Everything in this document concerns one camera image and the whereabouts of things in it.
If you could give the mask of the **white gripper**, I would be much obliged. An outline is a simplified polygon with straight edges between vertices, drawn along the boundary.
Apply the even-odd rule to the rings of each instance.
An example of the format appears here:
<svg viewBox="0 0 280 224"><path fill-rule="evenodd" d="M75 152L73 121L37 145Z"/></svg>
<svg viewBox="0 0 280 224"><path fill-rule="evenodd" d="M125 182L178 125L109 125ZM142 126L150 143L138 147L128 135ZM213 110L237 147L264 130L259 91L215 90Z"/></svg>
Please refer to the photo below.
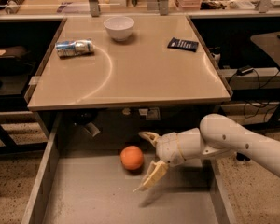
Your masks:
<svg viewBox="0 0 280 224"><path fill-rule="evenodd" d="M185 162L179 147L177 133L168 133L159 136L154 132L140 132L139 136L147 140L156 148L156 155L160 161L152 161L148 166L140 185L134 191L146 191L154 187L167 173L170 167Z"/></svg>

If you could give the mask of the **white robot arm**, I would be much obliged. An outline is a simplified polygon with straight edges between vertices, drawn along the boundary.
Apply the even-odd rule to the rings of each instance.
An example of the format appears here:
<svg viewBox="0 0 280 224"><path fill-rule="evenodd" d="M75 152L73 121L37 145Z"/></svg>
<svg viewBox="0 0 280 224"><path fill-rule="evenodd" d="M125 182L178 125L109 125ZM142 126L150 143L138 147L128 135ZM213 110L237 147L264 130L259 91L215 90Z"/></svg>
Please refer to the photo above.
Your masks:
<svg viewBox="0 0 280 224"><path fill-rule="evenodd" d="M217 159L233 151L243 154L280 177L280 142L254 133L232 119L219 114L202 118L200 125L181 133L159 135L140 132L140 137L154 146L157 161L152 161L139 191L154 187L168 169L190 159Z"/></svg>

